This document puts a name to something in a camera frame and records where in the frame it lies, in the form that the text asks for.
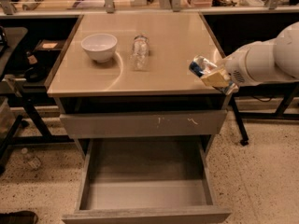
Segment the closed drawer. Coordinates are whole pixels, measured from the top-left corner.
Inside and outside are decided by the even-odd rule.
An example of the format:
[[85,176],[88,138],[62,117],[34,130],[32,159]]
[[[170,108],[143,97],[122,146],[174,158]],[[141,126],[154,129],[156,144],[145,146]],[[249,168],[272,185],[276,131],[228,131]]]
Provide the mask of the closed drawer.
[[226,110],[61,115],[70,138],[216,134]]
[[174,138],[92,140],[75,214],[66,224],[219,223],[198,141]]

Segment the desk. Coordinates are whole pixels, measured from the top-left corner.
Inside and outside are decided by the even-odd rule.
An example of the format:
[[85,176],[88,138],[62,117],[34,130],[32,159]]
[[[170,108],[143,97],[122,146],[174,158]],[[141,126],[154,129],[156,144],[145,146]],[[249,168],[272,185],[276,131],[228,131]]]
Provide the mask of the desk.
[[[91,61],[80,46],[96,33],[118,38],[108,63]],[[143,72],[129,65],[139,33],[149,38]],[[228,217],[229,210],[215,204],[206,154],[230,97],[189,72],[196,54],[220,58],[198,13],[84,15],[48,88],[85,157],[76,214],[64,216],[65,223],[210,223]]]

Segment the speckled floor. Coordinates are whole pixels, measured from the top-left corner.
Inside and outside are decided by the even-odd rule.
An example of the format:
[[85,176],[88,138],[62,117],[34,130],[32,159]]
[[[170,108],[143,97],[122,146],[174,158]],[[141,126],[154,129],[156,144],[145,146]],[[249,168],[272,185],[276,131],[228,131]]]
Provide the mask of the speckled floor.
[[[52,132],[64,132],[59,120],[45,121]],[[225,223],[299,223],[298,125],[248,120],[250,142],[242,147],[235,116],[229,112],[207,156],[218,204],[232,211]],[[35,131],[28,127],[26,132]],[[0,210],[32,210],[38,224],[62,224],[62,214],[75,208],[83,160],[74,144],[42,145],[35,151],[43,166],[31,171],[23,164],[21,147],[13,149],[0,177]]]

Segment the shoe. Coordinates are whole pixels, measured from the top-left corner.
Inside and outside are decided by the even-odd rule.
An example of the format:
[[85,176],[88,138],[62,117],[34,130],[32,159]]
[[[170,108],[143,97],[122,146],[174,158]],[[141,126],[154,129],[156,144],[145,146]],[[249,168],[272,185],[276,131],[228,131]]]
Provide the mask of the shoe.
[[36,224],[37,220],[37,214],[31,211],[0,213],[1,224]]

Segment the white bowl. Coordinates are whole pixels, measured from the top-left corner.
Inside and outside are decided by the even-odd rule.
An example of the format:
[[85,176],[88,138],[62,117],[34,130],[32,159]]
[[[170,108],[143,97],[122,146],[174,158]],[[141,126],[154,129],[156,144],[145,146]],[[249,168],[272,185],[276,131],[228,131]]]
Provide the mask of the white bowl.
[[88,56],[98,63],[109,61],[115,53],[117,44],[118,39],[110,34],[90,35],[81,42],[81,46]]

